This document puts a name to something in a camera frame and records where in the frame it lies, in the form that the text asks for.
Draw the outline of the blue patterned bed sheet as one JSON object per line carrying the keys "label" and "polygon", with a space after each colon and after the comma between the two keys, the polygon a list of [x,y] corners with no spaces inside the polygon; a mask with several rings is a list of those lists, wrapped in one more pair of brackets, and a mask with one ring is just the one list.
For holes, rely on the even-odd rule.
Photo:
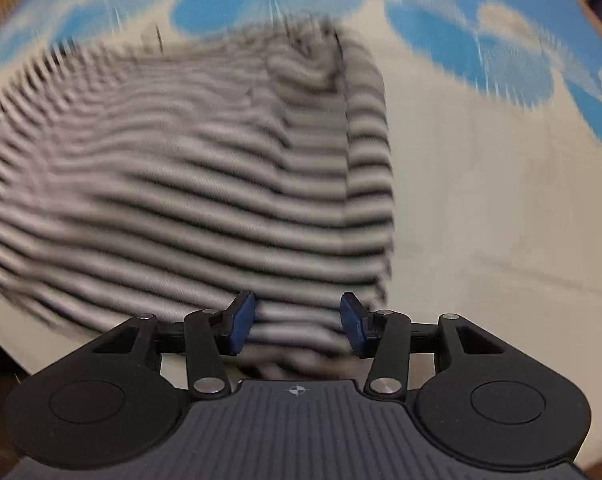
{"label": "blue patterned bed sheet", "polygon": [[588,397],[602,460],[602,34],[578,0],[21,0],[0,90],[62,39],[159,46],[297,14],[357,30],[386,82],[391,307],[451,311]]}

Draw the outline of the striped white vest sweater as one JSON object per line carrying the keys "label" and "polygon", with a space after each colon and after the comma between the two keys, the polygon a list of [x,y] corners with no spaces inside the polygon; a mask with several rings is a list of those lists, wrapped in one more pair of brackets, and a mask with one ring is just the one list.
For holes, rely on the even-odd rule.
{"label": "striped white vest sweater", "polygon": [[107,332],[257,296],[254,378],[345,377],[343,294],[386,306],[385,87],[307,16],[164,49],[64,42],[0,92],[0,294]]}

